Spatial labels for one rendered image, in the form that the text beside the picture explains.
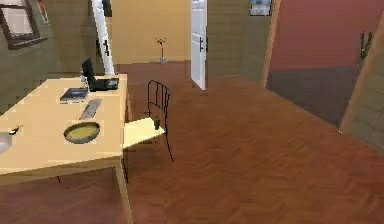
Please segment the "pale grey dish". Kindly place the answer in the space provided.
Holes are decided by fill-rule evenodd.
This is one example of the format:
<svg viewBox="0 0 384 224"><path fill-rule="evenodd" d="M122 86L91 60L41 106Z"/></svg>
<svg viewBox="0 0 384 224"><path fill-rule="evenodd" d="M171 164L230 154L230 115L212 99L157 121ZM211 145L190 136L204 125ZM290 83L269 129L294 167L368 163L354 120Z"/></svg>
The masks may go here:
<svg viewBox="0 0 384 224"><path fill-rule="evenodd" d="M0 153L6 152L12 146L12 136L8 132L0 132Z"/></svg>

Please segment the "white room door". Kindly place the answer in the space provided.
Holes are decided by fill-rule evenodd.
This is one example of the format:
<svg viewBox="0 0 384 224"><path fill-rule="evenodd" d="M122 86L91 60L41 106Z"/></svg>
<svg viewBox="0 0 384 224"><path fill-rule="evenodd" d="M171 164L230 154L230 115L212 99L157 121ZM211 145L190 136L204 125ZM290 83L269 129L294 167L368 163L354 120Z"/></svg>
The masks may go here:
<svg viewBox="0 0 384 224"><path fill-rule="evenodd" d="M206 26L207 0L191 0L191 79L201 89L206 89ZM199 52L199 37L204 40L204 50Z"/></svg>
<svg viewBox="0 0 384 224"><path fill-rule="evenodd" d="M91 0L92 10L95 18L98 40L100 45L100 52L103 59L103 65L106 75L114 75L114 65L112 61L112 50L110 48L110 41L108 37L107 24L104 15L103 2L102 0ZM103 45L104 40L108 40L109 45L109 56L105 55L105 47Z"/></svg>

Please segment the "grey bowl yellow inside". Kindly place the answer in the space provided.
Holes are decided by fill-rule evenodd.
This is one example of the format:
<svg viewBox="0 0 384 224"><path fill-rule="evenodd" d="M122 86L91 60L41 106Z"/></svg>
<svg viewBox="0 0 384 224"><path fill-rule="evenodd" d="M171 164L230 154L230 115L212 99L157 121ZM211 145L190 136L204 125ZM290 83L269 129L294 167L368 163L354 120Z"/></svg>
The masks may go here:
<svg viewBox="0 0 384 224"><path fill-rule="evenodd" d="M64 138L73 144L85 144L94 140L100 133L100 125L97 122L81 122L68 127Z"/></svg>

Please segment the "grey remote control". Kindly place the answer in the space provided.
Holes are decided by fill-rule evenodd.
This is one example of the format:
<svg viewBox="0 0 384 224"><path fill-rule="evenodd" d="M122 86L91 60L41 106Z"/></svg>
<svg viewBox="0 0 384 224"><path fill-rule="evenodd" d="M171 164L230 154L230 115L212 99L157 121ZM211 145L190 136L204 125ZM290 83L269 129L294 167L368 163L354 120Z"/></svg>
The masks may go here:
<svg viewBox="0 0 384 224"><path fill-rule="evenodd" d="M101 102L102 102L101 98L90 100L88 102L88 104L86 105L85 109L83 110L83 112L80 116L80 120L86 120L86 119L93 118L94 115L96 114L96 111L97 111L98 107L100 106Z"/></svg>

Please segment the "dark framed window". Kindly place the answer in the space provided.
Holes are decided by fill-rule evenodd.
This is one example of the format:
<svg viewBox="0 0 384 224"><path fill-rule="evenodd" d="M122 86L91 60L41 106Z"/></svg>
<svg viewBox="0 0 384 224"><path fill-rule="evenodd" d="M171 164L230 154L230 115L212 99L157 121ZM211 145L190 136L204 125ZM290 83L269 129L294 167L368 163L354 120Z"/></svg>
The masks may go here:
<svg viewBox="0 0 384 224"><path fill-rule="evenodd" d="M30 0L0 0L0 28L9 50L43 42Z"/></svg>

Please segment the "black open laptop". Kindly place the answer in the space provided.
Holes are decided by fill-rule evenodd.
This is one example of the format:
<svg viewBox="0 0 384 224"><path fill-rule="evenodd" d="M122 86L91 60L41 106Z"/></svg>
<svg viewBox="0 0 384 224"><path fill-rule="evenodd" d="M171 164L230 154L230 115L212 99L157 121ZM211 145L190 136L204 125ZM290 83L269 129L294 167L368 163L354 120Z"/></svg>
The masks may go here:
<svg viewBox="0 0 384 224"><path fill-rule="evenodd" d="M90 57L87 57L81 65L82 74L87 79L91 92L117 90L119 85L118 78L96 79Z"/></svg>

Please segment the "thin plant in grey vase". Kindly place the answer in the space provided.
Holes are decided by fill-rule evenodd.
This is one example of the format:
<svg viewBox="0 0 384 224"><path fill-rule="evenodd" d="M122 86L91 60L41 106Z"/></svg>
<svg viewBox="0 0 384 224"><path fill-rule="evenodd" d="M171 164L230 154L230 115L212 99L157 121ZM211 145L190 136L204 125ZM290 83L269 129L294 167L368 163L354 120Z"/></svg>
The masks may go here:
<svg viewBox="0 0 384 224"><path fill-rule="evenodd" d="M166 58L164 55L164 44L166 43L166 38L155 38L156 43L160 45L161 49L161 55L160 55L160 64L165 64L166 63Z"/></svg>

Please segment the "dark grey book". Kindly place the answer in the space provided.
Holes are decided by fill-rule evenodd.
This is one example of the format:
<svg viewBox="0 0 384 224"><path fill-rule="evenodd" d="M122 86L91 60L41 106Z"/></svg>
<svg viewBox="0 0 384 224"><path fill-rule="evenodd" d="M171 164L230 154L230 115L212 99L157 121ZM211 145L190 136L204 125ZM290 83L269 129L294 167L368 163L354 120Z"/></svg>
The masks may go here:
<svg viewBox="0 0 384 224"><path fill-rule="evenodd" d="M60 98L61 101L80 100L87 97L87 88L69 88Z"/></svg>

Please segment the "framed wall picture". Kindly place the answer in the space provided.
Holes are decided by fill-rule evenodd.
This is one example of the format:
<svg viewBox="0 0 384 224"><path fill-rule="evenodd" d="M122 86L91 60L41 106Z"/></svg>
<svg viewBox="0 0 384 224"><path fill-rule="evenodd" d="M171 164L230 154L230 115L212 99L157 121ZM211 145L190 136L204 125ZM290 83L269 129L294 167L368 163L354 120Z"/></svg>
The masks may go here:
<svg viewBox="0 0 384 224"><path fill-rule="evenodd" d="M272 0L250 0L251 16L270 16Z"/></svg>

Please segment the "light wooden table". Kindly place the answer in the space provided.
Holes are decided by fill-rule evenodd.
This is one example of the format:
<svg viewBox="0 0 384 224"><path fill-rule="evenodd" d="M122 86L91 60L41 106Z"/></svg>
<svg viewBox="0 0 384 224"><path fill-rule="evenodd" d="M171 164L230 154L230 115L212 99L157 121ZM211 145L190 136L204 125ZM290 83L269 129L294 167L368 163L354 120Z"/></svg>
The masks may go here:
<svg viewBox="0 0 384 224"><path fill-rule="evenodd" d="M127 76L119 74L115 91L91 92L102 100L91 119L99 135L87 144L72 144L64 131L80 122L87 103L62 104L60 97L78 78L48 79L0 116L0 132L17 127L10 148L0 153L0 186L112 167L125 224L133 224L121 160L123 158Z"/></svg>

